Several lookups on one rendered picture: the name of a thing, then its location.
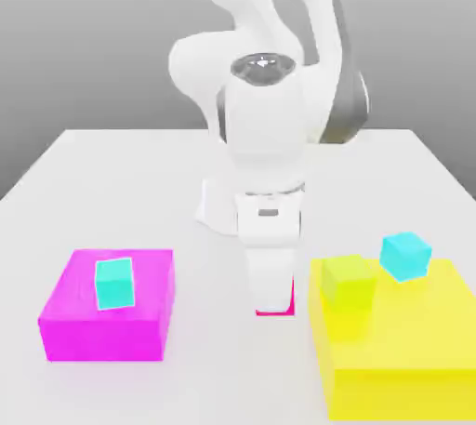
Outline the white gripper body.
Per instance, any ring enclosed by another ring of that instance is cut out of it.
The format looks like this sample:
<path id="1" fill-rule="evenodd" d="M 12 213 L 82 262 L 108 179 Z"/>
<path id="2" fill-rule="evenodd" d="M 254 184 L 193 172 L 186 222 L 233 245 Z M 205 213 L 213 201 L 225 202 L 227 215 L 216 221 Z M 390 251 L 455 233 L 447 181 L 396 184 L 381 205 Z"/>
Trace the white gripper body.
<path id="1" fill-rule="evenodd" d="M 257 312 L 287 312 L 293 293 L 295 247 L 249 247 L 247 274 Z"/>

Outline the small red cube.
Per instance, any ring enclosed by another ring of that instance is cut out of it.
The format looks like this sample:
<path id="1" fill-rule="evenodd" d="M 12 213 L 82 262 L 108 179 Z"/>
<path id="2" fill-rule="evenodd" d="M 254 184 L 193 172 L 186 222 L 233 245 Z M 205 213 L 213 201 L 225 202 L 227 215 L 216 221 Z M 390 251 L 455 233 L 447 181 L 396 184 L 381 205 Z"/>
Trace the small red cube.
<path id="1" fill-rule="evenodd" d="M 295 315 L 295 282 L 292 282 L 290 303 L 288 308 L 285 311 L 271 312 L 271 311 L 255 310 L 255 314 L 256 316 L 261 316 L 261 317 L 294 316 Z"/>

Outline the small lime yellow cube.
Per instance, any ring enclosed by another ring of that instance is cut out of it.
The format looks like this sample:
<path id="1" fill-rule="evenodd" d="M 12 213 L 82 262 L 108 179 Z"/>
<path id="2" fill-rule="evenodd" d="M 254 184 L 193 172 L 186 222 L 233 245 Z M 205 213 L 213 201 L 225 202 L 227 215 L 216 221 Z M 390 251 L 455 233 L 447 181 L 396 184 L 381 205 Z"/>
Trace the small lime yellow cube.
<path id="1" fill-rule="evenodd" d="M 377 275 L 360 255 L 323 259 L 321 295 L 324 319 L 334 340 L 353 340 L 367 328 Z"/>

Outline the small cyan cube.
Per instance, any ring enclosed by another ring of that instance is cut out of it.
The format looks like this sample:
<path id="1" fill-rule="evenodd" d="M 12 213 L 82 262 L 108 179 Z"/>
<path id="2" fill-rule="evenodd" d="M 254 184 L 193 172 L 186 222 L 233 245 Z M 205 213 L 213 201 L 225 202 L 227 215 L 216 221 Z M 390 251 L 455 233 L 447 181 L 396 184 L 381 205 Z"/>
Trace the small cyan cube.
<path id="1" fill-rule="evenodd" d="M 379 264 L 399 283 L 428 274 L 432 247 L 414 232 L 387 235 L 382 240 Z"/>

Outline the small turquoise cube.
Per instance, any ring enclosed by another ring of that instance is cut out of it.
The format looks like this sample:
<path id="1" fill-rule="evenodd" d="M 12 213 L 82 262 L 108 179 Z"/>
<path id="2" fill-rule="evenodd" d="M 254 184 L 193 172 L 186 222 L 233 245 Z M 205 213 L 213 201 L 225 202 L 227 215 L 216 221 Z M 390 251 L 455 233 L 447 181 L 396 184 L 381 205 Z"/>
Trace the small turquoise cube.
<path id="1" fill-rule="evenodd" d="M 132 258 L 98 260 L 95 264 L 95 290 L 99 311 L 134 307 Z"/>

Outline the large yellow box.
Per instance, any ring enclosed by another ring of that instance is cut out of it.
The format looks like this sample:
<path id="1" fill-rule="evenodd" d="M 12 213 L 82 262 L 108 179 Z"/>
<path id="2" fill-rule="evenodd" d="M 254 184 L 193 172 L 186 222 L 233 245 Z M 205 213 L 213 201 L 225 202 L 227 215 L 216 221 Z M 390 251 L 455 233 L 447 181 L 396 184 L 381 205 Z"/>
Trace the large yellow box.
<path id="1" fill-rule="evenodd" d="M 308 308 L 332 420 L 467 421 L 476 425 L 476 296 L 448 259 L 397 283 L 373 259 L 369 310 L 340 312 L 311 262 Z"/>

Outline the large magenta box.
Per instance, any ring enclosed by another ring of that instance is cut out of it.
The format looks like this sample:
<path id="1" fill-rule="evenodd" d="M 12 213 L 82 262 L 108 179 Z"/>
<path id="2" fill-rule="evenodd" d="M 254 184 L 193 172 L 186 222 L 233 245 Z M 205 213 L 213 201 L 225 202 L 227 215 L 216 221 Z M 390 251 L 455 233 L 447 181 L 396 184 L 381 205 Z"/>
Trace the large magenta box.
<path id="1" fill-rule="evenodd" d="M 130 258 L 135 305 L 100 311 L 96 263 Z M 46 358 L 162 361 L 176 292 L 171 249 L 76 249 L 38 317 Z"/>

